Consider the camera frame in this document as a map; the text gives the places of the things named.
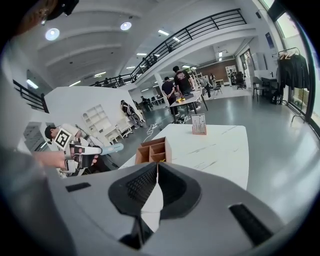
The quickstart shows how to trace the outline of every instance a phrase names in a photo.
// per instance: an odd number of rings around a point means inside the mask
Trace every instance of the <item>black jacket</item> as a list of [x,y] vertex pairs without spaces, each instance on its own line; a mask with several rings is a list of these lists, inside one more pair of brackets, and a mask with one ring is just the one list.
[[307,61],[302,55],[283,57],[278,62],[280,87],[310,88]]

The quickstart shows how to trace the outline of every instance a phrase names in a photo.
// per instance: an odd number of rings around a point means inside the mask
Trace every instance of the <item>column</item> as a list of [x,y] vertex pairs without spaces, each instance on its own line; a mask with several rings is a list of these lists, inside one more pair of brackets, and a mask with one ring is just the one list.
[[169,105],[168,99],[167,99],[166,96],[164,96],[164,93],[163,93],[163,91],[161,89],[161,86],[164,83],[164,82],[162,82],[163,79],[161,78],[159,73],[154,73],[154,77],[155,77],[155,80],[158,82],[158,86],[160,86],[160,90],[161,90],[161,93],[162,93],[162,96],[163,96],[163,99],[164,99],[164,103],[169,107],[170,105]]

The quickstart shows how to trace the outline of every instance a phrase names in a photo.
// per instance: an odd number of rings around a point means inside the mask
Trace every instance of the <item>black slot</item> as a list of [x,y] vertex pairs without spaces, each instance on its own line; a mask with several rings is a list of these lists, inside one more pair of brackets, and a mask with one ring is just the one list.
[[229,209],[255,246],[272,237],[273,233],[244,204],[235,204]]
[[85,188],[88,188],[88,187],[91,187],[91,185],[88,182],[82,182],[82,183],[79,183],[79,184],[65,186],[65,188],[66,188],[66,190],[68,192],[82,190],[82,189],[85,189]]

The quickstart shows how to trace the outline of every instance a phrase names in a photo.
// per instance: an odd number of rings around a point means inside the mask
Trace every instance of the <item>desk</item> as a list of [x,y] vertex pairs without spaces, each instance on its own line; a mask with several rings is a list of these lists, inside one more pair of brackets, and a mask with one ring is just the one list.
[[[192,91],[191,94],[193,94],[193,97],[188,98],[185,101],[182,101],[180,103],[174,102],[170,105],[170,108],[192,103],[193,108],[194,108],[194,113],[197,114],[197,108],[196,108],[195,102],[201,97],[203,100],[203,103],[205,105],[205,108],[208,111],[207,103],[204,99],[204,96],[202,95],[202,92],[201,91]],[[176,116],[173,115],[173,118],[174,118],[174,123],[176,123]]]
[[[192,134],[191,124],[169,124],[155,139],[166,137],[172,163],[226,178],[247,189],[249,148],[244,126],[207,125],[207,135]],[[136,155],[120,169],[135,165]]]

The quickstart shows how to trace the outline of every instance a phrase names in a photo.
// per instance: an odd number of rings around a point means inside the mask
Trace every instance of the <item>small sign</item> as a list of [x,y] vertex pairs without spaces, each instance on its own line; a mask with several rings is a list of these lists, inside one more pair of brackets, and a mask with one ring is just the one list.
[[53,142],[59,148],[61,148],[63,151],[65,151],[71,138],[72,138],[72,134],[70,132],[66,131],[63,128],[60,128],[60,130],[59,130],[58,134],[56,135]]
[[206,118],[205,114],[193,114],[192,118],[192,133],[196,135],[206,135]]

